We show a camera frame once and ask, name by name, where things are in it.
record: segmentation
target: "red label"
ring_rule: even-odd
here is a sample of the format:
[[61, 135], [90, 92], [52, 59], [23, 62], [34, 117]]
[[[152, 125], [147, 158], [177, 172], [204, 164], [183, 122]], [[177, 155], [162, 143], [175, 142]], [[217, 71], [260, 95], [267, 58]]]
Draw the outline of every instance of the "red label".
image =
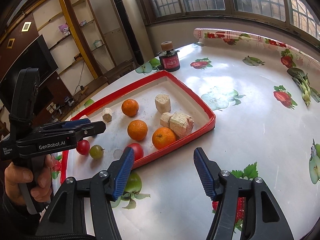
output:
[[175, 68], [180, 65], [178, 55], [169, 58], [162, 58], [162, 62], [165, 69]]

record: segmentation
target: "purple stuffed toy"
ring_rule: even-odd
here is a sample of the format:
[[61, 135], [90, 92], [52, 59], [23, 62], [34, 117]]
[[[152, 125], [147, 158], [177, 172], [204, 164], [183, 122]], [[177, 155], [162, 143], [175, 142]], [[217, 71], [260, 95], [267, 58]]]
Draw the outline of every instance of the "purple stuffed toy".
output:
[[63, 24], [59, 26], [60, 31], [62, 32], [63, 36], [66, 37], [70, 34], [68, 24]]

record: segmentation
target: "window frame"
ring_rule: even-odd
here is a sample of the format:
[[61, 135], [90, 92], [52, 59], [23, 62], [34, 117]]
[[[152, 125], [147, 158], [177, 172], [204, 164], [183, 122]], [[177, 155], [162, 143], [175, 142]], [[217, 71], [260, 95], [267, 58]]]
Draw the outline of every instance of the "window frame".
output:
[[201, 11], [186, 11], [183, 0], [178, 0], [181, 13], [175, 13], [165, 16], [156, 16], [151, 0], [140, 0], [142, 9], [146, 16], [146, 25], [152, 25], [164, 21], [173, 21], [178, 19], [199, 19], [199, 18], [234, 18], [237, 20], [248, 20], [257, 24], [275, 27], [276, 29], [285, 32], [294, 38], [297, 38], [308, 45], [312, 45], [316, 50], [320, 51], [320, 41], [311, 34], [299, 29], [290, 23], [290, 11], [288, 0], [284, 0], [285, 21], [281, 21], [265, 15], [254, 14], [236, 10], [234, 0], [224, 0], [225, 10], [201, 10]]

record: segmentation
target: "black tv screen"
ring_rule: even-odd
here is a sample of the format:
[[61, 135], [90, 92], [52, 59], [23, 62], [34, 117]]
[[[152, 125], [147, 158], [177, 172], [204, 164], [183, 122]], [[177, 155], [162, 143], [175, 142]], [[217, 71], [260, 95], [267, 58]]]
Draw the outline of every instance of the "black tv screen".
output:
[[58, 69], [42, 35], [20, 54], [0, 82], [0, 99], [9, 112], [19, 72], [28, 67], [39, 69], [40, 84]]

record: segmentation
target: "tangerine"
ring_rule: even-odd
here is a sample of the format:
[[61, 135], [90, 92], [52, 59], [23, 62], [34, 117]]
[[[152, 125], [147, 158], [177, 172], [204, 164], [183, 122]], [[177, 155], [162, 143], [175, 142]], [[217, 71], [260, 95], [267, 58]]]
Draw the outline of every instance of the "tangerine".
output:
[[139, 110], [139, 104], [134, 99], [127, 99], [122, 103], [121, 110], [127, 116], [135, 116]]
[[167, 127], [157, 129], [152, 135], [152, 143], [157, 150], [160, 150], [176, 141], [175, 133]]
[[143, 140], [148, 133], [148, 126], [142, 120], [134, 120], [128, 125], [128, 135], [136, 141]]

